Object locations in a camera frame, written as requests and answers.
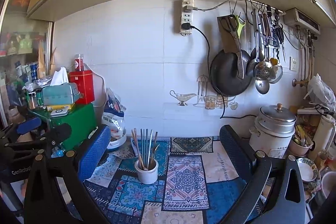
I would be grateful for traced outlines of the teal tissue box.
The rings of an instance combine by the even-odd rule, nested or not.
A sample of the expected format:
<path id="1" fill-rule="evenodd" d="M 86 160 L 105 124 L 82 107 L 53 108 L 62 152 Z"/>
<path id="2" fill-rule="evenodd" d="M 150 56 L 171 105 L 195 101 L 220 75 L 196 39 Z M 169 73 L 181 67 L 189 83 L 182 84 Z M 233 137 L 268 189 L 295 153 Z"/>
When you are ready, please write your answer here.
<path id="1" fill-rule="evenodd" d="M 66 68 L 61 67 L 42 89 L 42 97 L 45 106 L 71 105 L 80 98 L 80 92 L 76 83 L 69 81 Z"/>

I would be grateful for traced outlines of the grey chopstick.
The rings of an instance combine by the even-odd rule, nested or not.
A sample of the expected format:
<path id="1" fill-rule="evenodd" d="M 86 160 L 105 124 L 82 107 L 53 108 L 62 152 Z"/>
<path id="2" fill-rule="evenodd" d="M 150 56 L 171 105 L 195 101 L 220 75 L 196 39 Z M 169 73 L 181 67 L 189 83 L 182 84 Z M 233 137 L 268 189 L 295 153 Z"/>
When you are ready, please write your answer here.
<path id="1" fill-rule="evenodd" d="M 148 163 L 147 163 L 147 152 L 148 152 L 148 129 L 145 132 L 145 140 L 144 140 L 144 163 L 145 168 L 148 170 Z"/>

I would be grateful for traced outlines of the white snack bag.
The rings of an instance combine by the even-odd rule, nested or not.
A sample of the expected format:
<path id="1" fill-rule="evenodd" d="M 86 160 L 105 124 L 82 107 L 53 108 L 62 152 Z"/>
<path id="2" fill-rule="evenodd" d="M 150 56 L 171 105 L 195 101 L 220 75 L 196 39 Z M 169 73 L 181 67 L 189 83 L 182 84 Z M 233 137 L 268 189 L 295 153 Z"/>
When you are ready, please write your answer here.
<path id="1" fill-rule="evenodd" d="M 110 130 L 110 142 L 119 141 L 125 136 L 125 112 L 126 108 L 121 104 L 120 98 L 108 88 L 101 123 Z"/>

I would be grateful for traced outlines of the red tin box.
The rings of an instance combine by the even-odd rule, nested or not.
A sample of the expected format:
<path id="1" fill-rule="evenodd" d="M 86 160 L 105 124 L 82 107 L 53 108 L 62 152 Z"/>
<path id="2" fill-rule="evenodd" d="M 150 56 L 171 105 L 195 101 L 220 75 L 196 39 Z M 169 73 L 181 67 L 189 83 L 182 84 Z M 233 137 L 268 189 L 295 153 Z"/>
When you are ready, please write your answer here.
<path id="1" fill-rule="evenodd" d="M 77 85 L 80 93 L 80 98 L 76 103 L 87 105 L 95 100 L 93 72 L 91 70 L 70 72 L 70 82 Z"/>

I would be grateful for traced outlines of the white rice cooker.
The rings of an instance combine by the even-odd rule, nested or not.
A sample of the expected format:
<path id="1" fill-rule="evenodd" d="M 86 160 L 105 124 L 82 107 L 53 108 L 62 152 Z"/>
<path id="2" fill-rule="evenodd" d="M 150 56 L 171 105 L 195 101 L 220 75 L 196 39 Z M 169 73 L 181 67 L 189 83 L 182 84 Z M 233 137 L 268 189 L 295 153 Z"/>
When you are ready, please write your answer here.
<path id="1" fill-rule="evenodd" d="M 269 157 L 282 158 L 294 135 L 296 116 L 278 103 L 262 106 L 249 131 L 249 145 L 254 151 L 261 150 Z"/>

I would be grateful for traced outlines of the white plastic bag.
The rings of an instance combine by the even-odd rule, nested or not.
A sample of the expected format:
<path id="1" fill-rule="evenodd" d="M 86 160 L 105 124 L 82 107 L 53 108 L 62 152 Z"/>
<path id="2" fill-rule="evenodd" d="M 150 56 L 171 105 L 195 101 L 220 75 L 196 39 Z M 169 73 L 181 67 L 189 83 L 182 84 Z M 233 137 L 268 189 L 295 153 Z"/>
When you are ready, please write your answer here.
<path id="1" fill-rule="evenodd" d="M 327 107 L 331 112 L 335 112 L 335 94 L 333 90 L 323 82 L 317 73 L 311 78 L 307 85 L 307 93 L 303 97 L 310 98 L 310 101 Z"/>

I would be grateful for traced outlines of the brown wooden chopstick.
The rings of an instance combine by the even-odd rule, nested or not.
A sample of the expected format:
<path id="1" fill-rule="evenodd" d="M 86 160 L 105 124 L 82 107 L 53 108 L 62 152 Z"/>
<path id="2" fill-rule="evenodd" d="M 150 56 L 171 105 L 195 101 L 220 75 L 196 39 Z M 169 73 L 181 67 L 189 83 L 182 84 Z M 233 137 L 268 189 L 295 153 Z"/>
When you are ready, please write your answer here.
<path id="1" fill-rule="evenodd" d="M 134 128 L 131 130 L 131 133 L 133 135 L 133 139 L 134 139 L 134 143 L 135 143 L 135 146 L 136 146 L 136 150 L 137 150 L 137 155 L 138 155 L 138 161 L 139 161 L 139 164 L 140 164 L 140 168 L 142 170 L 147 170 L 147 168 L 145 167 L 144 163 L 143 163 L 143 160 L 142 160 L 142 156 L 141 156 L 141 153 L 139 151 L 139 145 L 138 145 L 138 139 L 137 139 L 137 130 Z"/>

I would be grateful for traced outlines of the wall-mounted white appliance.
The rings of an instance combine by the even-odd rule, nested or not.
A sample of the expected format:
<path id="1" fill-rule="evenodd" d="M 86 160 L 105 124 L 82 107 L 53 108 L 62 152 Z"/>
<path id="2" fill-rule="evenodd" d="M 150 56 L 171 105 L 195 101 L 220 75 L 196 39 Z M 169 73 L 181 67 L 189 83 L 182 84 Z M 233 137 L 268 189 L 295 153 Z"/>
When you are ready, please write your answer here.
<path id="1" fill-rule="evenodd" d="M 284 23 L 287 26 L 300 26 L 301 28 L 307 29 L 315 35 L 321 34 L 320 25 L 315 20 L 311 19 L 309 16 L 299 11 L 297 8 L 286 10 L 283 18 Z"/>

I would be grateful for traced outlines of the pink utensil pot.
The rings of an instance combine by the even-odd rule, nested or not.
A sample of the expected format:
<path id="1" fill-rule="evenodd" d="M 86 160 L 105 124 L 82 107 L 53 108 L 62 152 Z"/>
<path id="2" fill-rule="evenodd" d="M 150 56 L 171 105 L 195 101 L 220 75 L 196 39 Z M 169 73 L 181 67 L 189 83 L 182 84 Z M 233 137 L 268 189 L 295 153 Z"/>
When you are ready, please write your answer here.
<path id="1" fill-rule="evenodd" d="M 307 146 L 301 146 L 297 144 L 293 139 L 291 139 L 288 145 L 289 152 L 294 156 L 300 156 L 300 157 L 305 156 L 309 151 L 313 151 L 314 148 L 315 143 L 311 139 L 308 139 Z"/>

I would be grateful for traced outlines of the dark green chopstick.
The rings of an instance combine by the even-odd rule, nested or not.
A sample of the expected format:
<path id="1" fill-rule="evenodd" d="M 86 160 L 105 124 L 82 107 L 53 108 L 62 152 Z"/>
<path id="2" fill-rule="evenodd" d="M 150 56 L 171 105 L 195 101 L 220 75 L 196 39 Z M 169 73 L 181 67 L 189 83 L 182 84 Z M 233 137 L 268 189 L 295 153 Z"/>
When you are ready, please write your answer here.
<path id="1" fill-rule="evenodd" d="M 143 135 L 143 129 L 141 128 L 141 164 L 142 164 L 142 169 L 145 169 L 145 163 L 144 163 L 144 135 Z"/>

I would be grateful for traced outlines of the metal ladle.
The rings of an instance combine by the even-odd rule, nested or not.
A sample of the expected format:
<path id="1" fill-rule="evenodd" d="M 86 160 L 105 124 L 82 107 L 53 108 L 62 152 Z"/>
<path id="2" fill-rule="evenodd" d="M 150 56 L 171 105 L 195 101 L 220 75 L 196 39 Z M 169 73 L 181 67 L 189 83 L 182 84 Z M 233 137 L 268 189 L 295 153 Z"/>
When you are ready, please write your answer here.
<path id="1" fill-rule="evenodd" d="M 264 80 L 255 80 L 255 88 L 260 94 L 267 94 L 270 89 L 270 84 L 267 79 Z"/>

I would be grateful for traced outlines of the black kitchen scissors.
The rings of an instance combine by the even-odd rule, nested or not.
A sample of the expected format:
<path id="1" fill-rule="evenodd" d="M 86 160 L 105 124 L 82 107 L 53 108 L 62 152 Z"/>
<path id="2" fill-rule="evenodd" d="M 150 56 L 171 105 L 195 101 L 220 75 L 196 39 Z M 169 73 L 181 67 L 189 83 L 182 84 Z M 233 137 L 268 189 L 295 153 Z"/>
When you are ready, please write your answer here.
<path id="1" fill-rule="evenodd" d="M 241 52 L 240 41 L 239 41 L 239 36 L 238 36 L 238 27 L 239 27 L 238 20 L 235 15 L 230 14 L 230 15 L 222 16 L 219 19 L 219 22 L 222 28 L 232 36 L 232 39 L 235 42 L 235 46 L 236 46 L 235 54 L 238 57 L 238 60 L 237 60 L 238 78 L 242 80 L 245 76 L 245 70 L 244 70 L 242 52 Z"/>

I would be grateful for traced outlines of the black wok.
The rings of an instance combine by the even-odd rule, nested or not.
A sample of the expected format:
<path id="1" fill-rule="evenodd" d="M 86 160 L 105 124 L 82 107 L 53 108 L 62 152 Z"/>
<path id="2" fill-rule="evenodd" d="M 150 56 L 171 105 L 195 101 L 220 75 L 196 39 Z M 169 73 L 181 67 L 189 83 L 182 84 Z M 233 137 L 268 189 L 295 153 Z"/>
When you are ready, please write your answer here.
<path id="1" fill-rule="evenodd" d="M 238 57 L 235 53 L 219 51 L 210 65 L 211 84 L 217 93 L 233 97 L 243 93 L 250 85 L 252 77 L 238 78 Z"/>

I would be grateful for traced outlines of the white thermos jug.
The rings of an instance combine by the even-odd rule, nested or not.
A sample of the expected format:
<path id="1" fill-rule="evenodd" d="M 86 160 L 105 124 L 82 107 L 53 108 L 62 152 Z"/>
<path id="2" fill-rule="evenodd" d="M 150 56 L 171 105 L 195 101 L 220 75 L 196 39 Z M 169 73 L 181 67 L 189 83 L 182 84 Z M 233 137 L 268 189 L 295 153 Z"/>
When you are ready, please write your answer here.
<path id="1" fill-rule="evenodd" d="M 335 118 L 329 114 L 322 116 L 313 142 L 315 147 L 308 153 L 308 158 L 312 161 L 318 156 L 319 152 L 326 152 L 335 138 Z"/>

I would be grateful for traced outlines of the patterned ceramic bowl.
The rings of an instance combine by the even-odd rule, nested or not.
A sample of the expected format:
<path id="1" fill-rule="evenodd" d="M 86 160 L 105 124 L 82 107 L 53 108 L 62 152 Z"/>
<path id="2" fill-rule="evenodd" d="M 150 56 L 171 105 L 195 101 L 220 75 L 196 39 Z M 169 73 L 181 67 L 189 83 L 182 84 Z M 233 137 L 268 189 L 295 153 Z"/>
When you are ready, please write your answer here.
<path id="1" fill-rule="evenodd" d="M 304 182 L 312 182 L 318 176 L 317 166 L 308 158 L 301 157 L 296 160 L 298 168 L 301 174 L 301 178 Z"/>

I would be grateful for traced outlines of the white power strip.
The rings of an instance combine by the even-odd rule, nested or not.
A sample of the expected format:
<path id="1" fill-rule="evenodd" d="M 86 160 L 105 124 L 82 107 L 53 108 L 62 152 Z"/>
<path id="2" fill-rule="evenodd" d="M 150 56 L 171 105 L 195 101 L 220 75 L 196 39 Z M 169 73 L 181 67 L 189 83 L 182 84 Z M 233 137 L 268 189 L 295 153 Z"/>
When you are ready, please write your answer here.
<path id="1" fill-rule="evenodd" d="M 188 36 L 192 34 L 193 8 L 195 0 L 182 0 L 180 34 Z"/>

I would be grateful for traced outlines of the red spray can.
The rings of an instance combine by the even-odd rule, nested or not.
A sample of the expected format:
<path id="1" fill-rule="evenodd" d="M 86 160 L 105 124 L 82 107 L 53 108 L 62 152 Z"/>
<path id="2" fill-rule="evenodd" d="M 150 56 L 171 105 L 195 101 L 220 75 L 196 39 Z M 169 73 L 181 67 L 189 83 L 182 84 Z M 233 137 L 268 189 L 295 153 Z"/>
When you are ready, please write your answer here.
<path id="1" fill-rule="evenodd" d="M 80 72 L 84 70 L 84 55 L 77 54 L 74 58 L 75 71 Z"/>

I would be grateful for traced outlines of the perforated metal skimmer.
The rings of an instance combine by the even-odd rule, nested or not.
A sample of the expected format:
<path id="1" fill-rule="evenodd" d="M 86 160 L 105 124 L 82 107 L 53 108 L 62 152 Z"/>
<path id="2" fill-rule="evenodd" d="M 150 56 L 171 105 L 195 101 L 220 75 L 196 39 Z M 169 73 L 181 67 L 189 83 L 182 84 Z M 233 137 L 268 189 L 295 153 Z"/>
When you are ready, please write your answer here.
<path id="1" fill-rule="evenodd" d="M 253 31 L 256 44 L 256 66 L 254 68 L 254 74 L 257 80 L 265 80 L 270 77 L 272 64 L 265 60 L 263 38 L 259 28 L 258 18 L 256 9 L 252 9 Z"/>

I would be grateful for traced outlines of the green box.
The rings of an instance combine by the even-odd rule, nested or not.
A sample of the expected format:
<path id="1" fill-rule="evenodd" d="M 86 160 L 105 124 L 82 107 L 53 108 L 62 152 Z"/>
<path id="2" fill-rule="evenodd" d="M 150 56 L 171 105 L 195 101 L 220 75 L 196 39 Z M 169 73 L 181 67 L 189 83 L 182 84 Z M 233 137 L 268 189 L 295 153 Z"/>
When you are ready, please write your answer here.
<path id="1" fill-rule="evenodd" d="M 94 107 L 91 103 L 87 105 L 75 104 L 74 108 L 62 117 L 51 117 L 47 110 L 34 109 L 29 113 L 35 117 L 39 117 L 48 125 L 48 128 L 55 128 L 61 124 L 67 123 L 71 126 L 72 132 L 62 146 L 66 151 L 75 150 L 81 142 L 97 127 Z"/>

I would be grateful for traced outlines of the pink chopstick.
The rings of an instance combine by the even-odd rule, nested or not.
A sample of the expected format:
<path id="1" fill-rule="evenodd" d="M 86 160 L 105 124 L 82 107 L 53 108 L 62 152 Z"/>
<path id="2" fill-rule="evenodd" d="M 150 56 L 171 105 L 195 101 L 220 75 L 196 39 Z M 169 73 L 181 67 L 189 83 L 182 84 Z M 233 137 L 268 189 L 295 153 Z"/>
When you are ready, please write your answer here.
<path id="1" fill-rule="evenodd" d="M 150 166 L 153 165 L 154 163 L 154 158 L 155 158 L 155 151 L 157 149 L 157 137 L 158 137 L 158 132 L 155 132 L 155 137 L 154 137 L 154 145 L 153 145 L 153 149 L 152 149 L 152 153 L 151 153 L 151 161 L 150 161 Z"/>

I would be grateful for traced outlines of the patterned patchwork table mat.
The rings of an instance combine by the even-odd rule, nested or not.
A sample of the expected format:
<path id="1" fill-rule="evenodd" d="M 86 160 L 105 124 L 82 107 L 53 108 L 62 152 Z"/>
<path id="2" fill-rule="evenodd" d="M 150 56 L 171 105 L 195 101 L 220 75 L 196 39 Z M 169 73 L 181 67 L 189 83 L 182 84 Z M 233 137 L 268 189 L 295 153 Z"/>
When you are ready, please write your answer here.
<path id="1" fill-rule="evenodd" d="M 158 180 L 143 184 L 129 141 L 84 182 L 110 223 L 219 223 L 246 183 L 218 137 L 159 138 Z"/>

